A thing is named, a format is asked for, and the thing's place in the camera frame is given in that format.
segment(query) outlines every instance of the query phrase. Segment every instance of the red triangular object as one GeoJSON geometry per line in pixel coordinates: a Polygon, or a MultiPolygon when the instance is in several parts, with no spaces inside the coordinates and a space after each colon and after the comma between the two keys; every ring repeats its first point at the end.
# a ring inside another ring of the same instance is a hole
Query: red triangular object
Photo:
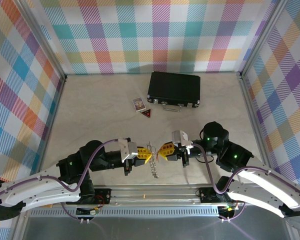
{"type": "Polygon", "coordinates": [[[141,112],[143,115],[146,117],[150,118],[151,117],[151,109],[145,110],[141,112]]]}

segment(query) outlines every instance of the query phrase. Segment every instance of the marble surface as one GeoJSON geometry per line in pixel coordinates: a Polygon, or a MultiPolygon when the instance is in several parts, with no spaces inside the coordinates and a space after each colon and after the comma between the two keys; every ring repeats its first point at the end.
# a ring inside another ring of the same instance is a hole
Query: marble surface
{"type": "MultiPolygon", "coordinates": [[[[181,112],[163,110],[146,102],[150,74],[71,75],[68,77],[46,150],[43,168],[75,153],[91,140],[105,142],[130,137],[138,146],[151,142],[157,150],[172,140],[172,132],[183,130],[190,140],[199,139],[206,123],[216,121],[229,131],[229,139],[260,158],[235,73],[199,73],[201,103],[181,112]],[[151,118],[137,113],[132,99],[142,97],[151,118]]],[[[117,143],[105,148],[118,150],[117,143]]],[[[149,164],[134,167],[128,176],[123,169],[91,172],[95,185],[121,184],[199,184],[209,183],[206,166],[190,159],[156,163],[159,178],[153,178],[149,164]]],[[[210,163],[216,181],[229,174],[210,163]]]]}

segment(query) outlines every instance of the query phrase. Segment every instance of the table surface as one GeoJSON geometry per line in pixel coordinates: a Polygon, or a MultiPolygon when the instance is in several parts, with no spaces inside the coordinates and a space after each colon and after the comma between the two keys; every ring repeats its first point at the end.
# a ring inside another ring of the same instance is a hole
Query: table surface
{"type": "MultiPolygon", "coordinates": [[[[172,132],[182,130],[190,140],[199,139],[206,123],[216,121],[229,131],[229,139],[260,159],[244,99],[235,73],[199,73],[201,96],[198,108],[181,112],[163,110],[146,102],[150,74],[71,75],[64,91],[46,149],[43,169],[76,153],[91,140],[105,142],[130,137],[138,146],[150,141],[158,150],[172,140],[172,132]],[[132,99],[142,97],[151,118],[136,112],[132,99]]],[[[118,144],[105,150],[118,150],[118,144]]],[[[210,163],[213,178],[230,174],[210,163]]],[[[206,166],[190,159],[183,168],[181,160],[156,162],[159,178],[153,178],[149,164],[133,167],[128,176],[121,168],[91,172],[95,185],[122,184],[205,184],[210,183],[206,166]]]]}

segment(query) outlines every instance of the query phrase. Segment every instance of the briefcase handle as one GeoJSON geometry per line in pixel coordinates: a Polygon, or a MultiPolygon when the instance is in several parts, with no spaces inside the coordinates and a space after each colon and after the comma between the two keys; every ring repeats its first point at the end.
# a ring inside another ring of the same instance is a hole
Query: briefcase handle
{"type": "Polygon", "coordinates": [[[165,101],[161,102],[161,104],[163,106],[163,109],[166,111],[180,112],[182,109],[182,105],[179,105],[179,110],[177,110],[177,109],[172,109],[172,108],[166,108],[167,102],[165,102],[165,101]]]}

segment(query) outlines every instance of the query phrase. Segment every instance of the black briefcase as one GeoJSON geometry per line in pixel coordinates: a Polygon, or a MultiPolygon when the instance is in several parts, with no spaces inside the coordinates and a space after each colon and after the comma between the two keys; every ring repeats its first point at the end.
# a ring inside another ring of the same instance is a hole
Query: black briefcase
{"type": "Polygon", "coordinates": [[[147,100],[162,104],[165,110],[179,112],[182,107],[197,108],[200,104],[200,77],[154,71],[151,74],[147,100]],[[179,106],[179,110],[166,105],[179,106]]]}

